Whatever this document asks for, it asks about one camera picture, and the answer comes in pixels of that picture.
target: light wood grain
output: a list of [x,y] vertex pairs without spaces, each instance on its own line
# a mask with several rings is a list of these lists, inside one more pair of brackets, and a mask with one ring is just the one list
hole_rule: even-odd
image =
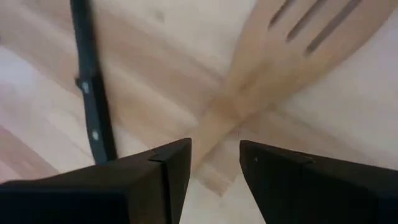
[[3,126],[0,126],[0,149],[0,182],[58,174],[47,161]]
[[[188,135],[220,91],[255,1],[94,3],[119,155]],[[397,15],[327,78],[221,141],[192,175],[182,223],[264,223],[240,171],[240,139],[398,169]],[[0,36],[30,63],[1,51],[0,125],[57,172],[92,164],[68,1],[0,1]],[[2,180],[18,178],[0,161]]]

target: knife handle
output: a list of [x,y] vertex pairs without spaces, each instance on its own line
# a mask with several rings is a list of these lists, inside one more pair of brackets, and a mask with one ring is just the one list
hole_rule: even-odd
[[108,101],[102,76],[76,79],[83,92],[88,140],[96,164],[117,159]]
[[93,17],[89,0],[70,0],[79,60],[76,85],[83,92],[86,128],[96,164],[117,159],[108,101],[106,99]]

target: wooden spatula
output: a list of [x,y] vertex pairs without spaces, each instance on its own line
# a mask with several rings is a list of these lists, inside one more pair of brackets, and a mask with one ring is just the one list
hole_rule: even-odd
[[248,116],[287,98],[354,53],[397,3],[258,0],[224,87],[192,132],[192,170]]

